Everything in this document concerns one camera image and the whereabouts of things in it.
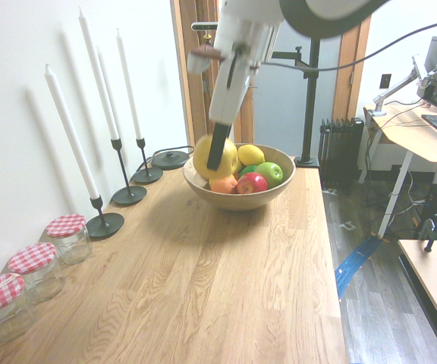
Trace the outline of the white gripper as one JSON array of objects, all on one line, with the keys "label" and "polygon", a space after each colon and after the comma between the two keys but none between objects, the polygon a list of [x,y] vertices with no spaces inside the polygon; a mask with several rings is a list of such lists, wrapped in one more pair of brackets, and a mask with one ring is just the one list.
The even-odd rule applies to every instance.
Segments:
[{"label": "white gripper", "polygon": [[207,161],[207,168],[213,171],[219,168],[231,125],[256,73],[257,61],[251,53],[249,46],[235,46],[229,54],[218,49],[209,52],[212,59],[220,61],[209,107],[209,118],[216,122]]}]

